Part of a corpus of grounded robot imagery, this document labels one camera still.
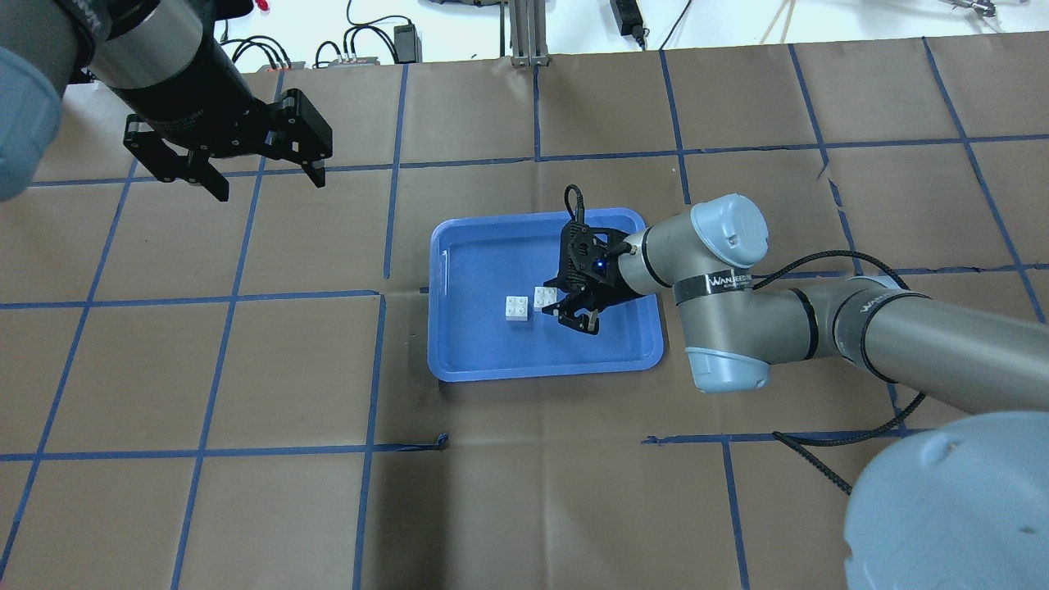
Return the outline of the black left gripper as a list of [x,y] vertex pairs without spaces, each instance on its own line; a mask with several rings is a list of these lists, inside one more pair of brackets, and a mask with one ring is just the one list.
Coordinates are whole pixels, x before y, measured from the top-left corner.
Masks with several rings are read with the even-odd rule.
[[113,41],[110,89],[132,111],[123,145],[158,182],[183,180],[227,202],[229,181],[210,159],[258,154],[326,186],[334,134],[325,117],[298,88],[270,105],[256,98],[215,41]]

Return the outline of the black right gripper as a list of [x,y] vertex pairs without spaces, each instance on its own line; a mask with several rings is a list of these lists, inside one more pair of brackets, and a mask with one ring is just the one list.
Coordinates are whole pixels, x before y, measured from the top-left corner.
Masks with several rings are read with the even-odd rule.
[[570,222],[561,231],[561,254],[555,279],[543,287],[565,298],[544,307],[559,325],[582,334],[597,335],[600,312],[622,305],[642,295],[627,285],[620,257],[631,256],[636,247],[622,230]]

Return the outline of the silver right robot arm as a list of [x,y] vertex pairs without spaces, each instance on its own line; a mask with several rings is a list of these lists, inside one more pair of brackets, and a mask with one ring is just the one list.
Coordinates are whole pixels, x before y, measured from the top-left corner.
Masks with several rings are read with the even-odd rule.
[[949,305],[879,275],[769,290],[758,206],[701,202],[637,233],[587,222],[581,190],[563,202],[561,261],[544,307],[599,331],[611,305],[668,288],[698,391],[763,388],[772,366],[825,357],[915,391],[887,424],[843,439],[773,437],[849,496],[851,589],[1045,589],[1047,326]]

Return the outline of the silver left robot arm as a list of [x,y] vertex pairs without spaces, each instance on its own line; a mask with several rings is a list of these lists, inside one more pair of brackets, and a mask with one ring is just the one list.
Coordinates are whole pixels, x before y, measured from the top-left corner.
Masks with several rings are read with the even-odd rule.
[[154,180],[228,201],[214,161],[299,165],[318,188],[330,124],[299,89],[252,93],[215,38],[252,1],[4,1],[1,4],[1,197],[30,186],[62,120],[74,72],[88,70],[130,108],[121,142]]

